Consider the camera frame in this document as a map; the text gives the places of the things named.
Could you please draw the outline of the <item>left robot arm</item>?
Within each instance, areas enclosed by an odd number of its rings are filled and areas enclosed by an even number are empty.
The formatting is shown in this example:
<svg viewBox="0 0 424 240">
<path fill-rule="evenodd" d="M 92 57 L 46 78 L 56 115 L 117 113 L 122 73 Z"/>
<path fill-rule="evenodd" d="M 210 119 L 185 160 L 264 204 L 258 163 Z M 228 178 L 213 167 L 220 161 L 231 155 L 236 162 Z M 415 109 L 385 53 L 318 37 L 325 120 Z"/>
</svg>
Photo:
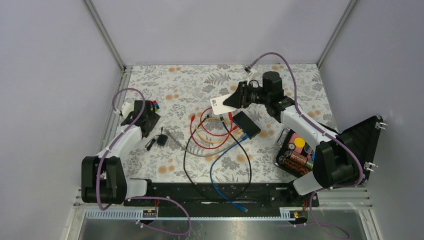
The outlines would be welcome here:
<svg viewBox="0 0 424 240">
<path fill-rule="evenodd" d="M 123 161 L 143 139 L 147 138 L 160 119 L 155 100 L 136 100 L 123 104 L 124 120 L 119 133 L 97 155 L 86 156 L 81 163 L 81 199 L 84 203 L 122 204 L 136 197 L 144 206 L 152 204 L 155 192 L 145 179 L 125 176 Z"/>
</svg>

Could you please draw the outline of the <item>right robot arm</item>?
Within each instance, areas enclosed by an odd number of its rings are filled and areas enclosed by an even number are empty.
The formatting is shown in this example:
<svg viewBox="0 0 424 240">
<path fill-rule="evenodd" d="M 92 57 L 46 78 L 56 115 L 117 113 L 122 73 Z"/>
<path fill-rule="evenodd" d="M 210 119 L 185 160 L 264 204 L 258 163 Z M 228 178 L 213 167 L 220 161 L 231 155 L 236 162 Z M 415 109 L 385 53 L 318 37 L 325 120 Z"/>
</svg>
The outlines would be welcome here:
<svg viewBox="0 0 424 240">
<path fill-rule="evenodd" d="M 255 87 L 249 80 L 239 82 L 235 92 L 222 104 L 234 109 L 264 105 L 271 117 L 297 133 L 312 148 L 315 154 L 312 170 L 292 181 L 286 193 L 291 205 L 301 205 L 312 192 L 335 186 L 357 186 L 363 180 L 363 167 L 345 140 L 304 113 L 295 100 L 284 94 L 278 72 L 265 72 L 261 86 Z"/>
</svg>

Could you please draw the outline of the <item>black power adapter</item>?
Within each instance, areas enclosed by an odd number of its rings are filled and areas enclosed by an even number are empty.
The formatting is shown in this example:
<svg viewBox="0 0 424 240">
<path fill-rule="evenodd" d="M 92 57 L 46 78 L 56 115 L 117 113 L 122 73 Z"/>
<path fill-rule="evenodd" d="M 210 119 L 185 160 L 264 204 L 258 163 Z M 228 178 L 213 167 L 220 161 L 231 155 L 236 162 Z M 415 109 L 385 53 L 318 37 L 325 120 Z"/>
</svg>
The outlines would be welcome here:
<svg viewBox="0 0 424 240">
<path fill-rule="evenodd" d="M 145 148 L 147 151 L 150 151 L 154 144 L 158 146 L 164 147 L 166 142 L 168 141 L 168 136 L 164 134 L 164 128 L 162 127 L 160 130 L 160 134 L 155 135 L 146 145 Z"/>
</svg>

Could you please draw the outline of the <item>white small switch box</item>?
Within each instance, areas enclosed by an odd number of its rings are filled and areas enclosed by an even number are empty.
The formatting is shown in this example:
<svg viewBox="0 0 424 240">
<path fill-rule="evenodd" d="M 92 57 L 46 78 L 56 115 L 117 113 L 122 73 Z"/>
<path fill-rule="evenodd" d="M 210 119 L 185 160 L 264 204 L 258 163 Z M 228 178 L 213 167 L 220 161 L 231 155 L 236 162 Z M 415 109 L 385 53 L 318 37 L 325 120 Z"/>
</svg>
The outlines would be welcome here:
<svg viewBox="0 0 424 240">
<path fill-rule="evenodd" d="M 214 115 L 222 115 L 226 113 L 231 113 L 237 110 L 235 107 L 224 105 L 224 100 L 230 97 L 232 94 L 226 94 L 210 99 L 210 104 Z"/>
</svg>

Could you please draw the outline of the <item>black network switch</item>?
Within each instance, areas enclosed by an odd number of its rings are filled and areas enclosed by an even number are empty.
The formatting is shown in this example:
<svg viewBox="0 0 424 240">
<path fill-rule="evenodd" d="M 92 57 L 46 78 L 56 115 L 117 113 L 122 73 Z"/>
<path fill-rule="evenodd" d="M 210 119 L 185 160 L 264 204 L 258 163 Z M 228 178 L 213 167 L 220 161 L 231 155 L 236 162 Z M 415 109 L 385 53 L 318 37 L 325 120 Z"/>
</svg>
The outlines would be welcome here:
<svg viewBox="0 0 424 240">
<path fill-rule="evenodd" d="M 249 139 L 257 136 L 261 129 L 253 122 L 243 111 L 240 111 L 232 117 L 233 122 L 247 135 Z"/>
</svg>

